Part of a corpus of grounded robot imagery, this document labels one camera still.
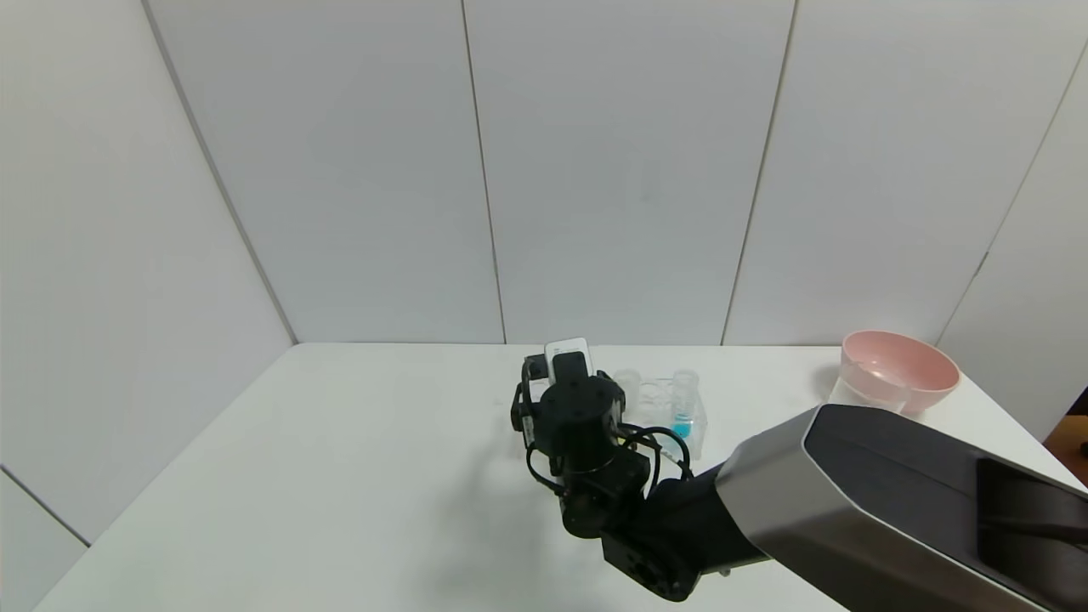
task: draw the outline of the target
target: white wall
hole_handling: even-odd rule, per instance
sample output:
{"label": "white wall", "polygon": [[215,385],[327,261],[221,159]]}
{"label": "white wall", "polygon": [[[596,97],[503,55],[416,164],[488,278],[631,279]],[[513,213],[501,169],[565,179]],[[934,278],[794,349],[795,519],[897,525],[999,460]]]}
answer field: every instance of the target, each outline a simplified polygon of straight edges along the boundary
{"label": "white wall", "polygon": [[1088,65],[939,346],[1036,438],[1088,385]]}
{"label": "white wall", "polygon": [[458,0],[151,0],[301,341],[502,342]]}
{"label": "white wall", "polygon": [[936,341],[1086,37],[1083,0],[802,0],[725,342]]}
{"label": "white wall", "polygon": [[509,342],[720,342],[792,11],[466,2]]}
{"label": "white wall", "polygon": [[0,474],[4,612],[30,612],[87,550],[7,475]]}
{"label": "white wall", "polygon": [[139,2],[7,2],[0,57],[3,461],[94,540],[289,342]]}

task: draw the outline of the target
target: tabletop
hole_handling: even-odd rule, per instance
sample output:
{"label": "tabletop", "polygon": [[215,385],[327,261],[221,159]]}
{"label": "tabletop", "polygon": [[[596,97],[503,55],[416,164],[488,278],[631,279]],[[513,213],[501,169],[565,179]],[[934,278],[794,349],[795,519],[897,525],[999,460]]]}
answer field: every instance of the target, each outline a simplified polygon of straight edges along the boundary
{"label": "tabletop", "polygon": [[[594,365],[691,368],[695,472],[816,405],[837,347],[597,346]],[[156,478],[38,612],[675,610],[564,531],[509,406],[541,346],[302,344]],[[1083,486],[966,378],[919,420]],[[842,610],[768,561],[705,576],[688,612]]]}

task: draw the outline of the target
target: pink bowl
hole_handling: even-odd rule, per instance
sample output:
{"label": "pink bowl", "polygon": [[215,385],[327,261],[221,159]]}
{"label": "pink bowl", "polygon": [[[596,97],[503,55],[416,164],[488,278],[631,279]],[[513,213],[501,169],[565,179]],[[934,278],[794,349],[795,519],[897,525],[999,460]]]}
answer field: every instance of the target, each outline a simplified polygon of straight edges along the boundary
{"label": "pink bowl", "polygon": [[934,346],[901,333],[864,330],[842,341],[840,376],[862,395],[888,401],[910,390],[904,414],[918,414],[960,384],[960,368]]}

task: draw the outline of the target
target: wooden floor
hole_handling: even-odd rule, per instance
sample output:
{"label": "wooden floor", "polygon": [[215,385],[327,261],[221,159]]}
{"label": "wooden floor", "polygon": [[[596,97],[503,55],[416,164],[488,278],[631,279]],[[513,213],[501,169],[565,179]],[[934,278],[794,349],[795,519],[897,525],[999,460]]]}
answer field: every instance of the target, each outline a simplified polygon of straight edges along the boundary
{"label": "wooden floor", "polygon": [[1088,487],[1088,457],[1080,454],[1081,442],[1088,442],[1088,416],[1067,416],[1042,445]]}

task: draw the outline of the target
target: wall seam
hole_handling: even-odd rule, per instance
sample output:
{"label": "wall seam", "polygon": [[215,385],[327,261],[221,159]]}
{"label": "wall seam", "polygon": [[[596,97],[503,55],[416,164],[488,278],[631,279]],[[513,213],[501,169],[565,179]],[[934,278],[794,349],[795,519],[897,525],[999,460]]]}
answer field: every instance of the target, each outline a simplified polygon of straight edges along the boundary
{"label": "wall seam", "polygon": [[25,482],[23,482],[22,480],[20,480],[18,477],[16,477],[14,474],[12,474],[11,469],[9,469],[7,465],[0,465],[0,473],[2,473],[4,476],[7,476],[8,478],[10,478],[11,481],[14,482],[16,487],[18,487],[20,489],[22,489],[23,492],[26,493],[26,495],[28,498],[30,498],[32,500],[34,500],[34,503],[38,504],[38,506],[41,507],[41,510],[44,510],[46,512],[46,514],[48,514],[49,516],[51,516],[53,518],[53,521],[55,521],[61,527],[64,527],[64,529],[69,534],[72,534],[73,538],[79,540],[79,543],[82,543],[83,546],[85,546],[87,548],[90,548],[90,541],[87,538],[81,536],[79,531],[75,530],[75,527],[72,527],[71,525],[69,525],[67,522],[65,522],[63,518],[61,518],[59,514],[57,514],[55,512],[53,512],[53,509],[49,507],[49,505],[46,504],[46,502],[41,498],[39,498],[38,495],[34,494],[34,491],[32,491],[30,488],[27,487]]}
{"label": "wall seam", "polygon": [[211,149],[208,148],[208,143],[205,140],[203,134],[200,132],[200,126],[197,124],[196,115],[193,113],[193,107],[189,105],[189,100],[185,96],[185,89],[182,87],[182,81],[177,76],[177,70],[174,68],[173,60],[170,59],[170,52],[166,50],[166,42],[162,37],[162,30],[159,28],[159,23],[156,21],[154,13],[151,11],[151,4],[149,0],[140,0],[140,4],[144,7],[144,13],[147,15],[148,24],[151,26],[151,35],[154,37],[154,42],[159,47],[159,54],[162,56],[162,61],[166,65],[166,72],[170,73],[170,79],[174,83],[174,91],[176,91],[177,98],[182,102],[182,109],[184,109],[185,117],[189,121],[189,127],[193,130],[193,135],[196,136],[197,144],[200,146],[200,152],[203,154],[205,163],[208,164],[208,170],[211,172],[212,179],[215,181],[215,187],[219,188],[220,196],[223,198],[223,204],[226,206],[227,212],[231,213],[231,219],[234,220],[234,227],[238,231],[238,235],[242,237],[242,243],[246,246],[246,252],[249,253],[249,259],[254,262],[254,268],[257,270],[257,274],[260,277],[261,283],[264,284],[264,291],[268,292],[269,299],[272,301],[272,306],[275,308],[276,315],[280,317],[280,322],[283,323],[283,328],[287,332],[290,343],[293,345],[298,344],[298,336],[295,335],[295,330],[290,327],[290,321],[287,320],[287,315],[284,313],[283,306],[280,304],[280,299],[275,295],[275,291],[272,289],[272,283],[269,282],[268,274],[264,273],[264,268],[261,266],[260,259],[257,258],[257,250],[254,249],[254,244],[250,242],[249,235],[246,233],[246,229],[242,224],[242,218],[238,217],[238,211],[234,207],[234,201],[231,199],[231,194],[226,189],[226,184],[223,183],[223,176],[220,174],[219,168],[212,159]]}
{"label": "wall seam", "polygon": [[749,207],[747,223],[744,227],[744,238],[741,241],[741,253],[737,257],[737,270],[733,272],[733,286],[729,292],[729,303],[726,306],[726,322],[721,327],[721,342],[726,345],[726,332],[729,330],[729,316],[733,311],[733,302],[737,298],[737,285],[741,280],[741,266],[744,264],[744,250],[747,248],[749,235],[752,233],[752,218],[755,217],[755,203],[759,197],[759,186],[763,183],[763,170],[767,164],[767,151],[770,149],[770,136],[775,130],[775,118],[778,115],[778,101],[782,94],[782,84],[786,82],[786,65],[790,59],[790,50],[793,47],[793,26],[798,23],[798,7],[801,0],[794,0],[793,13],[790,15],[790,29],[786,34],[786,48],[782,50],[782,66],[778,71],[778,85],[775,87],[775,99],[770,103],[770,118],[767,120],[767,137],[763,142],[763,155],[759,157],[759,170],[755,175],[755,187],[752,189],[752,205]]}
{"label": "wall seam", "polygon": [[475,93],[475,72],[472,68],[472,45],[469,42],[469,16],[465,8],[465,0],[461,0],[461,25],[465,27],[465,56],[469,62],[469,85],[472,88],[472,111],[477,120],[477,144],[480,147],[480,174],[483,176],[483,200],[487,209],[487,231],[491,234],[491,260],[495,267],[495,292],[498,298],[498,325],[503,329],[503,344],[506,340],[506,316],[503,313],[503,286],[498,277],[498,249],[495,248],[495,222],[491,216],[491,191],[487,188],[487,166],[483,157],[483,130],[480,126],[480,103]]}
{"label": "wall seam", "polygon": [[960,307],[963,306],[964,299],[967,298],[967,294],[970,292],[970,285],[975,284],[975,279],[982,271],[982,266],[986,264],[986,259],[990,256],[990,250],[993,249],[993,244],[998,242],[998,236],[1001,235],[1001,229],[1005,227],[1005,221],[1009,220],[1009,213],[1012,212],[1013,206],[1016,205],[1016,200],[1019,199],[1021,191],[1027,183],[1027,178],[1031,174],[1031,169],[1035,168],[1035,162],[1039,159],[1039,152],[1042,151],[1042,146],[1047,143],[1047,137],[1050,136],[1050,130],[1054,126],[1054,121],[1058,119],[1058,113],[1062,110],[1062,105],[1065,103],[1065,96],[1070,93],[1070,87],[1073,86],[1073,79],[1076,78],[1077,71],[1080,70],[1080,63],[1085,59],[1085,52],[1088,50],[1088,39],[1085,39],[1085,44],[1080,47],[1080,54],[1077,57],[1076,63],[1073,64],[1073,72],[1070,73],[1070,79],[1065,83],[1065,89],[1062,90],[1062,96],[1058,99],[1058,106],[1054,107],[1054,113],[1050,115],[1050,122],[1047,123],[1047,128],[1042,132],[1042,138],[1039,139],[1039,146],[1035,149],[1035,155],[1031,156],[1031,161],[1027,164],[1027,170],[1024,171],[1024,176],[1021,178],[1019,185],[1016,186],[1016,192],[1013,193],[1013,198],[1005,208],[1005,213],[1001,217],[1001,222],[998,223],[998,229],[993,232],[993,236],[990,238],[990,243],[986,245],[986,253],[982,254],[982,258],[978,262],[978,268],[975,269],[975,273],[967,281],[967,286],[964,287],[963,294],[960,295],[960,299],[955,303],[955,308],[952,309],[952,314],[949,315],[947,321],[944,321],[944,327],[941,328],[941,333],[937,335],[937,341],[934,344],[940,344],[944,340],[944,332],[948,331],[949,327],[952,325],[952,319],[955,318],[955,314],[960,311]]}

